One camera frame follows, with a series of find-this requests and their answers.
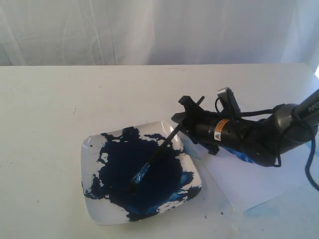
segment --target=ceramic plate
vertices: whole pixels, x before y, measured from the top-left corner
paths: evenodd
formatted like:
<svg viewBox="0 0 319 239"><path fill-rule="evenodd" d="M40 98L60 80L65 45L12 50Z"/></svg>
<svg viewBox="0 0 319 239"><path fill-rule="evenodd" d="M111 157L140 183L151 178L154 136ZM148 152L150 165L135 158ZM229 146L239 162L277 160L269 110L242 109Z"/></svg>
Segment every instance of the ceramic plate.
<svg viewBox="0 0 319 239"><path fill-rule="evenodd" d="M135 194L125 191L172 131L169 123L156 121L84 140L82 187L88 214L95 223L138 221L175 208L199 193L201 179L178 136L151 164Z"/></svg>

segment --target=table surface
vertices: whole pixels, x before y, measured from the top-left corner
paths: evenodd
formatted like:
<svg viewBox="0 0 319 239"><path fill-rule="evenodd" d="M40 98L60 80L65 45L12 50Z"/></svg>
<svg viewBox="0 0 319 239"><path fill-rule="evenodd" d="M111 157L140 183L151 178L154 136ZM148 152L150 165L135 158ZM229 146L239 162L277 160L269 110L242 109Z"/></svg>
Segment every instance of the table surface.
<svg viewBox="0 0 319 239"><path fill-rule="evenodd" d="M183 110L213 110L229 86L244 110L300 103L319 87L304 64L0 67L1 238L317 238L319 193L309 185L245 212L232 209L200 161L201 193L167 213L118 226L87 215L80 145L89 135Z"/></svg>

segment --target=dark blue paint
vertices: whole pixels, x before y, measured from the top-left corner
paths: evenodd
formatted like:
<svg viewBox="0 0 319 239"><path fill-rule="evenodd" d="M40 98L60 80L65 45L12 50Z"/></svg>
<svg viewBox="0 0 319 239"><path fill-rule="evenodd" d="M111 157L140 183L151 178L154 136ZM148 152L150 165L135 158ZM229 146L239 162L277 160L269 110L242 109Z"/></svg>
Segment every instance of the dark blue paint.
<svg viewBox="0 0 319 239"><path fill-rule="evenodd" d="M140 132L134 127L123 129L119 137L106 133L101 135L107 140L98 159L104 166L99 171L99 177L94 175L90 190L84 192L86 197L98 200L107 198L128 211L130 221L138 221L158 214L157 208L166 202L182 201L185 196L189 200L199 193L199 187L192 187L186 193L178 194L182 191L180 188L193 180L193 173L183 172L179 159L175 158L182 152L170 145L152 163L135 194L127 194L125 187L128 182L151 157L158 144L153 140L140 139ZM160 134L145 136L157 141L165 139ZM107 162L102 158L103 153L108 154Z"/></svg>

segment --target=white fabric backdrop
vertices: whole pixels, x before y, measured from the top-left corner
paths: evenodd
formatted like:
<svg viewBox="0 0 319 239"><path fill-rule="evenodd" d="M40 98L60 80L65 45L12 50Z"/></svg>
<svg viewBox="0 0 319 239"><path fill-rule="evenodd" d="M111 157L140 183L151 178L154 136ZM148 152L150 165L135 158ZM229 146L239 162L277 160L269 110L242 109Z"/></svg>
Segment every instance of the white fabric backdrop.
<svg viewBox="0 0 319 239"><path fill-rule="evenodd" d="M0 65L319 63L319 0L0 0Z"/></svg>

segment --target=white paper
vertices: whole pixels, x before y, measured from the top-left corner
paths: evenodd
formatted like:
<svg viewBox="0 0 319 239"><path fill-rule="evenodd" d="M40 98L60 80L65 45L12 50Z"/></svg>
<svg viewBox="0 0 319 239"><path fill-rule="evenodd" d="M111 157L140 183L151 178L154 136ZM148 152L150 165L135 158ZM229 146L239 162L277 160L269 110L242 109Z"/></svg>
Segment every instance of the white paper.
<svg viewBox="0 0 319 239"><path fill-rule="evenodd" d="M247 210L308 183L305 164L310 149L306 145L283 154L280 168L241 161L223 148L213 156L200 145L194 147L229 202L239 210ZM319 178L317 157L311 173L314 179Z"/></svg>

